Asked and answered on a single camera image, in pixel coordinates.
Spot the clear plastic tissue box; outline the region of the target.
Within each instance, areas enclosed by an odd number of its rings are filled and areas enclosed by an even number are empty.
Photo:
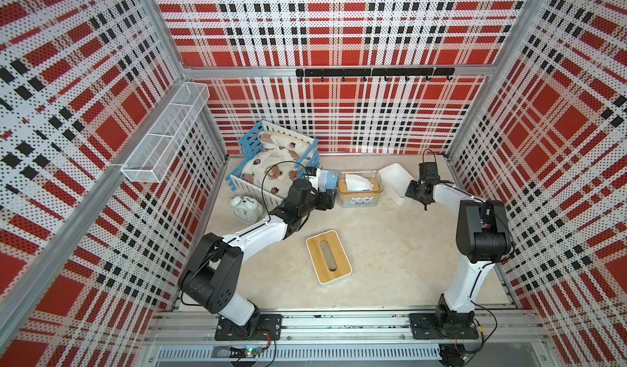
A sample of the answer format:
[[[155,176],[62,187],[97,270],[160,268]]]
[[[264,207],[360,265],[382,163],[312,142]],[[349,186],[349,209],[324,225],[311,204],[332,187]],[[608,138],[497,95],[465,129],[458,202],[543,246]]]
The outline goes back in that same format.
[[[343,207],[373,207],[380,200],[380,196],[384,191],[383,182],[380,174],[375,170],[369,171],[344,171],[340,172],[339,180],[343,179],[346,174],[360,174],[362,177],[376,178],[381,185],[380,192],[357,192],[357,193],[340,193],[337,185],[337,196],[339,204]]]

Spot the bear print cloth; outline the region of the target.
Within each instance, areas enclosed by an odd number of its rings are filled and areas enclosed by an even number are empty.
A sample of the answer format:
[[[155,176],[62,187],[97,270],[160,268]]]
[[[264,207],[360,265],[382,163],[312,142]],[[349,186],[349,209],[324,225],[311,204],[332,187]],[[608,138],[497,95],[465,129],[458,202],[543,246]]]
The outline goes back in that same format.
[[[262,149],[243,166],[240,179],[277,197],[285,197],[301,171],[296,161],[300,161],[310,145],[279,132],[262,131],[258,139]]]

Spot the blue white slatted crate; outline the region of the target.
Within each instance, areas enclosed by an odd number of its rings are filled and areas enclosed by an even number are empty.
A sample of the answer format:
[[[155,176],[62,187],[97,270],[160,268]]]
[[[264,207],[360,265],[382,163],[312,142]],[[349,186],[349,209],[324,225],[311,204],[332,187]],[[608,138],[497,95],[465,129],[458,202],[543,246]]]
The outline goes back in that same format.
[[[305,166],[319,166],[318,140],[265,120],[238,143],[245,159],[226,182],[233,192],[264,202],[270,209],[287,196],[296,178],[305,175]]]

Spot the black hook rail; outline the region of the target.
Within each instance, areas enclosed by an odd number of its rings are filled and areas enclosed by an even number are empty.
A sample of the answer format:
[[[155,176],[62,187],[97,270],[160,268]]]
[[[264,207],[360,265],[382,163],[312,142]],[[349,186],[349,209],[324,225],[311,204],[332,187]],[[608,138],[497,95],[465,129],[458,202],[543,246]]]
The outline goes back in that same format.
[[[349,78],[349,77],[424,77],[443,76],[447,79],[455,75],[456,69],[450,68],[299,68],[298,78]]]

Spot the white plastic box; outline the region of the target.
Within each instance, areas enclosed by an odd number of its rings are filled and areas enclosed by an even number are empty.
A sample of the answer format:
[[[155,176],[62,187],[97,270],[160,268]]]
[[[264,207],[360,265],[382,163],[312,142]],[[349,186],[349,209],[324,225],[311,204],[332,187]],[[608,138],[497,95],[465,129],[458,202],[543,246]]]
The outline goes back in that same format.
[[[406,191],[413,177],[400,164],[393,163],[378,171],[383,182],[384,192],[397,206],[406,204]]]

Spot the white alarm clock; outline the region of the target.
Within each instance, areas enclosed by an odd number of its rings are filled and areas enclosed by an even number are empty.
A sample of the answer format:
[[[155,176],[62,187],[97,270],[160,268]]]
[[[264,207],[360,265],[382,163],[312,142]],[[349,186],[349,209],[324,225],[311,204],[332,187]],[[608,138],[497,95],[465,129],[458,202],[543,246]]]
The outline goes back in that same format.
[[[243,223],[253,224],[264,214],[261,203],[253,197],[233,196],[230,200],[233,216]]]

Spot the bamboo lid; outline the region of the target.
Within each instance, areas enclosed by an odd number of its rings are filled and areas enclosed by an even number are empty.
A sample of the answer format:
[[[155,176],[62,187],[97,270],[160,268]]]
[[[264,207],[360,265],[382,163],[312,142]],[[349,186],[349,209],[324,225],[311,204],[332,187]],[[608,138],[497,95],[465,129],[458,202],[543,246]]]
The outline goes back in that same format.
[[[340,193],[380,192],[381,185],[376,178],[362,177],[357,174],[346,174],[338,181]]]

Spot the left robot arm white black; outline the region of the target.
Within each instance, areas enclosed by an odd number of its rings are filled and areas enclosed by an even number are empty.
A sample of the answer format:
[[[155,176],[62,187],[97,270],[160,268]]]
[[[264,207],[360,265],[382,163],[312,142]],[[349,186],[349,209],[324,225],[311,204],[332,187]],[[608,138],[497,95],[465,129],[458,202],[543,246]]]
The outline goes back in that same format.
[[[256,329],[260,310],[237,292],[247,259],[300,231],[315,210],[331,210],[336,190],[321,191],[307,179],[296,179],[287,197],[265,219],[228,236],[204,235],[181,272],[181,293],[232,324]]]

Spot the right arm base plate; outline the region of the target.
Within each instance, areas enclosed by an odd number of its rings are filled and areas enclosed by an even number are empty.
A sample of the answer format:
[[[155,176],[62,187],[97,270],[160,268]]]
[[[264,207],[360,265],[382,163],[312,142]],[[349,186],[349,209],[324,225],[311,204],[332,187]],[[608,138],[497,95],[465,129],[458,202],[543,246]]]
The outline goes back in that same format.
[[[474,313],[448,314],[437,316],[435,313],[413,313],[409,315],[413,339],[479,339],[478,327],[474,322]]]

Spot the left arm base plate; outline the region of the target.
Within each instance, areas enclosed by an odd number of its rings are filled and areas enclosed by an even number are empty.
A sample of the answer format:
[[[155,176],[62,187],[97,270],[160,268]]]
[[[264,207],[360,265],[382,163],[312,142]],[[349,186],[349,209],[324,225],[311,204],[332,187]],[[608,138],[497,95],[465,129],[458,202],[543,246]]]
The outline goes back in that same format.
[[[249,341],[249,340],[279,340],[282,331],[281,314],[254,314],[244,326],[238,326],[233,321],[221,316],[215,341]]]

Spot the blue tissue pack front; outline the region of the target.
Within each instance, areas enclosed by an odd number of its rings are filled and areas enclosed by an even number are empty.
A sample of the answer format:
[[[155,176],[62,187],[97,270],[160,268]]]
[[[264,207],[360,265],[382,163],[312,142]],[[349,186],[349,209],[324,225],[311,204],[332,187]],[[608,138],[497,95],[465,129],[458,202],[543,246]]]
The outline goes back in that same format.
[[[369,192],[374,188],[374,183],[360,174],[346,174],[345,184],[348,192]]]

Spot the blue tissue pack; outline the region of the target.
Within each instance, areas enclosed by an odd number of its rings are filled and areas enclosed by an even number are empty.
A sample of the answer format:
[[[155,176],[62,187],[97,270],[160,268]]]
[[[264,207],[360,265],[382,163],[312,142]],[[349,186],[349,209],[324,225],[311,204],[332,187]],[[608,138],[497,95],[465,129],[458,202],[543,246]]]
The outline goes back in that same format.
[[[313,184],[320,192],[326,190],[336,190],[339,180],[339,173],[334,170],[316,169],[316,175],[314,177],[315,183]]]
[[[374,183],[360,174],[346,174],[345,184],[348,192],[369,192],[374,188]]]

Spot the green circuit board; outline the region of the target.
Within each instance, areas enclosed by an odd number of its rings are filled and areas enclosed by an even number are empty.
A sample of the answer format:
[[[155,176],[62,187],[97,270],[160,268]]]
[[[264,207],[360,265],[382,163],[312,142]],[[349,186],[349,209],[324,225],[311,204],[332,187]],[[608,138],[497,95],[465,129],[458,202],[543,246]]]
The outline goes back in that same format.
[[[237,348],[230,347],[230,357],[231,358],[255,358],[258,357],[264,351],[263,348],[259,347],[246,347],[246,348]]]

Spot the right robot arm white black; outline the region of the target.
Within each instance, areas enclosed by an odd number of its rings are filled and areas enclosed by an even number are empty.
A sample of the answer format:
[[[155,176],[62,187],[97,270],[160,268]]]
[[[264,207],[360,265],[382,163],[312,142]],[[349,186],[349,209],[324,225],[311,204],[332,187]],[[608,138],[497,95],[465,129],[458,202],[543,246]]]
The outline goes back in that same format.
[[[419,179],[409,183],[405,196],[424,206],[445,205],[457,214],[456,246],[460,263],[435,311],[438,324],[474,322],[478,294],[491,270],[513,249],[505,205],[476,197],[440,178],[437,163],[421,162]]]

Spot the white bamboo-lid tissue box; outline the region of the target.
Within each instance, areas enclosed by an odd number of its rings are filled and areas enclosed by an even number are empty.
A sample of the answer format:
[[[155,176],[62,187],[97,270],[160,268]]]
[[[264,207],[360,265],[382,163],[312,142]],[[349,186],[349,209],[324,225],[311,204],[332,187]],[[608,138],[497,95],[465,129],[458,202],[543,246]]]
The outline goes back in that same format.
[[[353,273],[346,250],[335,230],[309,237],[306,246],[321,286],[335,284]]]

